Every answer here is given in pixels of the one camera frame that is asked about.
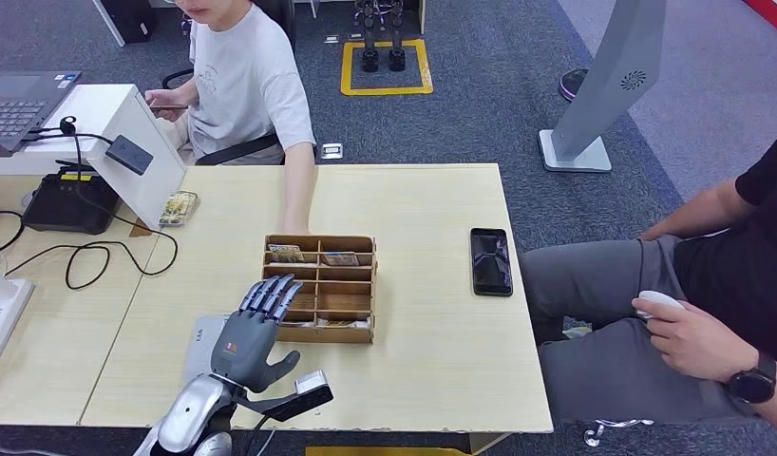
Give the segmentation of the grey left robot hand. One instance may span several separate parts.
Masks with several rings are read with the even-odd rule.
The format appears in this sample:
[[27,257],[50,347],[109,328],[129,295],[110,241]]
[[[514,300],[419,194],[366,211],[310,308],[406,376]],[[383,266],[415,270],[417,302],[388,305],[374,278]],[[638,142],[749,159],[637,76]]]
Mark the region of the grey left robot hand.
[[288,352],[273,364],[268,357],[278,327],[302,287],[293,274],[273,275],[253,284],[218,336],[211,373],[261,393],[293,371],[300,359],[298,351]]

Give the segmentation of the person's right hand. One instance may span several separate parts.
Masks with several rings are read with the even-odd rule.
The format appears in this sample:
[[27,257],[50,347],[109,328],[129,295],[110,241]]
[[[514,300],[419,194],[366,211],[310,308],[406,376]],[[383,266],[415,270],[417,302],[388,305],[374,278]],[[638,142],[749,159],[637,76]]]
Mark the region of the person's right hand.
[[152,89],[144,92],[144,98],[154,116],[174,123],[187,109],[189,102],[177,89]]

